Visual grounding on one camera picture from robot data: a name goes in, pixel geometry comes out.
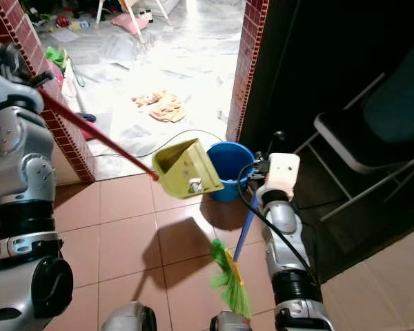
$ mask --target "chair leg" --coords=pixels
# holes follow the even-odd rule
[[[135,18],[135,15],[133,14],[132,8],[130,6],[127,6],[127,11],[129,12],[130,18],[133,21],[133,25],[134,25],[135,29],[137,29],[139,42],[140,43],[146,43],[144,41],[143,35],[141,34],[141,30],[139,29],[138,22],[137,22],[137,19]]]
[[[366,93],[369,92],[377,83],[379,83],[385,77],[385,73],[381,73],[374,81],[372,81],[368,86],[366,86],[353,100],[348,102],[348,104],[342,109],[347,110],[352,105],[354,105],[360,98],[362,98]]]
[[[161,4],[161,1],[160,1],[160,0],[156,0],[156,1],[157,1],[157,5],[158,5],[159,9],[160,9],[160,10],[161,10],[161,12],[163,13],[164,18],[165,18],[165,19],[166,19],[166,21],[167,21],[167,24],[168,24],[168,25],[170,25],[170,26],[173,26],[173,23],[172,23],[172,21],[168,18],[166,11],[164,10],[163,5]]]
[[[311,145],[309,143],[308,144],[308,147],[311,149],[311,152],[313,152],[313,154],[315,155],[316,159],[323,165],[323,167],[325,168],[325,170],[327,171],[327,173],[331,176],[331,178],[333,178],[333,181],[337,184],[337,186],[339,186],[340,190],[346,195],[346,197],[348,199],[352,199],[353,197],[351,196],[350,192],[348,192],[348,190],[345,188],[345,186],[337,178],[337,176],[335,175],[335,173],[330,169],[330,167],[328,166],[328,164],[325,163],[325,161],[323,160],[323,158],[320,157],[319,153],[317,153],[317,151],[314,149],[313,145]]]
[[[405,185],[410,181],[411,178],[414,176],[414,169],[411,171],[411,173],[406,176],[406,178],[400,182],[397,187],[392,191],[384,200],[384,203],[387,203],[392,197],[394,197]]]
[[[319,132],[315,132],[313,136],[308,138],[302,145],[300,145],[293,153],[297,154],[301,150],[303,150],[311,141],[313,141],[317,136],[319,135]]]
[[[352,199],[350,199],[349,201],[347,201],[343,205],[340,205],[339,207],[335,208],[333,211],[331,211],[328,214],[324,215],[323,217],[320,218],[320,220],[321,221],[327,220],[329,217],[333,216],[334,214],[337,214],[338,212],[340,212],[341,210],[345,209],[349,205],[355,203],[357,200],[360,200],[361,198],[363,198],[366,195],[370,194],[375,189],[379,188],[380,186],[384,185],[385,183],[388,183],[391,179],[393,179],[394,177],[398,176],[403,171],[405,171],[406,169],[409,169],[412,166],[414,166],[414,159],[410,160],[407,164],[403,165],[401,168],[397,169],[396,171],[394,171],[390,175],[386,176],[381,181],[378,181],[373,186],[367,188],[362,193],[359,193],[358,195],[356,195],[355,197],[353,197]]]
[[[103,3],[104,3],[104,0],[99,0],[97,21],[95,22],[95,26],[94,26],[95,29],[99,28],[99,21],[101,20],[101,11],[103,10]]]

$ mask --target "chair seat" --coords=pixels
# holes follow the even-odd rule
[[[314,125],[345,163],[362,174],[392,169],[414,157],[414,147],[380,140],[359,109],[323,112],[317,115]]]

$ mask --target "red dustpan handle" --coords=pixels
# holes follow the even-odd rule
[[[140,160],[134,158],[132,155],[127,153],[123,148],[119,147],[116,143],[106,137],[97,129],[90,126],[86,121],[81,117],[78,117],[76,114],[71,112],[69,109],[61,105],[57,100],[53,99],[45,90],[39,89],[41,96],[44,99],[45,105],[51,109],[53,112],[56,112],[58,115],[61,115],[69,122],[75,124],[80,129],[85,130],[88,134],[91,134],[94,138],[100,140],[106,146],[112,148],[114,151],[118,152],[120,155],[124,156],[130,162],[134,163],[136,166],[139,166],[142,170],[147,172],[154,181],[159,179],[159,176],[154,173],[151,169],[147,168]]]

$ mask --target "broom handle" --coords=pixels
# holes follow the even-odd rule
[[[256,194],[253,195],[251,199],[251,206],[256,209],[257,208],[257,199]],[[248,211],[246,220],[244,225],[242,226],[241,235],[239,236],[239,240],[237,242],[235,255],[233,255],[233,261],[237,262],[239,255],[241,254],[242,247],[244,246],[244,241],[246,240],[248,230],[250,229],[251,222],[253,220],[253,212],[251,210]]]
[[[53,112],[56,112],[58,115],[61,115],[69,122],[75,124],[80,129],[85,130],[88,134],[91,134],[94,138],[100,140],[100,142],[112,148],[114,151],[118,152],[123,157],[127,158],[127,160],[129,160],[130,162],[134,163],[136,166],[140,167],[142,170],[147,172],[153,178],[154,181],[157,181],[159,179],[159,176],[156,173],[154,173],[151,169],[147,168],[140,160],[136,159],[135,157],[127,153],[123,148],[114,143],[100,131],[93,128],[82,118],[78,117],[65,106],[61,105],[57,100],[52,98],[45,90],[39,88],[39,92],[43,97],[46,106]]]

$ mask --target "white wall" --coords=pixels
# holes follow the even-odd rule
[[[54,163],[54,167],[57,172],[57,185],[80,182],[77,173],[72,169],[72,166],[64,156],[63,152],[60,151],[57,144],[54,144],[52,162]]]

